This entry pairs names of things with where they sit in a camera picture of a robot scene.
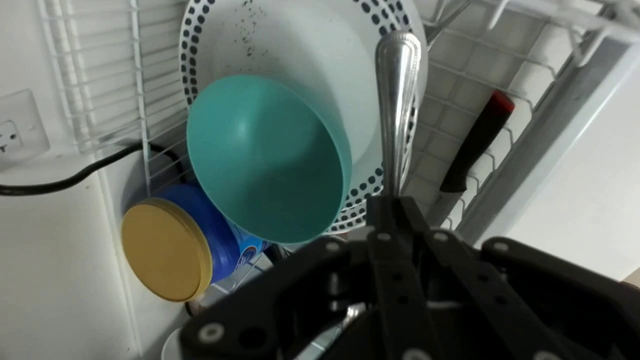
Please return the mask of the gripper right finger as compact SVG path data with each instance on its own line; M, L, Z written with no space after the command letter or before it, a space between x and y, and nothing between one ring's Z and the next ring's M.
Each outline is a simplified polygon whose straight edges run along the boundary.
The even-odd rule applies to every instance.
M473 249L397 200L432 360L640 360L640 289L507 237Z

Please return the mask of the silver metal spoon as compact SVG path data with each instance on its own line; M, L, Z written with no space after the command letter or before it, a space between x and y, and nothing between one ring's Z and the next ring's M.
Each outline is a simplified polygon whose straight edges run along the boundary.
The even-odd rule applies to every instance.
M367 317L403 326L425 312L426 301L414 260L418 257L409 216L415 202L402 197L403 156L413 93L418 86L421 43L404 30L384 35L375 48L384 188L367 202L366 239L372 263L372 300L355 300L341 329L354 330Z

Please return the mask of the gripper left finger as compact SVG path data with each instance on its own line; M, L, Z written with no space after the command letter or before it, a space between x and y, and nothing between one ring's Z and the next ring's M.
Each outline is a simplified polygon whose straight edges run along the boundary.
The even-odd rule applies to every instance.
M364 303L326 359L441 360L425 291L403 240L426 230L413 198L375 196L366 240L322 237L193 317L183 360L293 360Z

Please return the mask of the light blue plastic bowl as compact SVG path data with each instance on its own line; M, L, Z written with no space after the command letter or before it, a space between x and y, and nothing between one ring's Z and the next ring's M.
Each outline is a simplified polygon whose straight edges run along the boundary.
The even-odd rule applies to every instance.
M190 105L187 152L206 196L242 230L279 244L322 235L352 178L339 112L269 77L214 80Z

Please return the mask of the white cup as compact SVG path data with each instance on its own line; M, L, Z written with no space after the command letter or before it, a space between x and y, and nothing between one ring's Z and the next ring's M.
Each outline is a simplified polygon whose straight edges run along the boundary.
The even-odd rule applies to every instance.
M176 328L163 344L160 360L183 360L179 335L182 328Z

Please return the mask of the blue jar with yellow lid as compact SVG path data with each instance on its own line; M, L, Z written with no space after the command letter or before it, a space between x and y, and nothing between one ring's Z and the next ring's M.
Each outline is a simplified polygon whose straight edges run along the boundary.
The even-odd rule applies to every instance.
M201 296L269 248L233 224L197 181L171 185L124 214L121 243L138 280L160 298Z

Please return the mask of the white plate with black dots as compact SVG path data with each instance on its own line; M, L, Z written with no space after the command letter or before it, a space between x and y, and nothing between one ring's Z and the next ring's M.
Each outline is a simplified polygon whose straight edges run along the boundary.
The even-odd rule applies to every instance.
M313 96L342 121L353 164L327 232L360 228L367 198L383 187L375 48L397 30L426 44L414 0L189 0L178 41L186 107L230 75L267 76Z

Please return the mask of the white wall socket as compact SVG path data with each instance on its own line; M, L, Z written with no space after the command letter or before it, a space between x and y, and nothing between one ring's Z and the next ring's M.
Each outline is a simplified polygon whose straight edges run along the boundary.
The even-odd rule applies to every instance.
M51 148L33 92L0 96L0 173L39 157Z

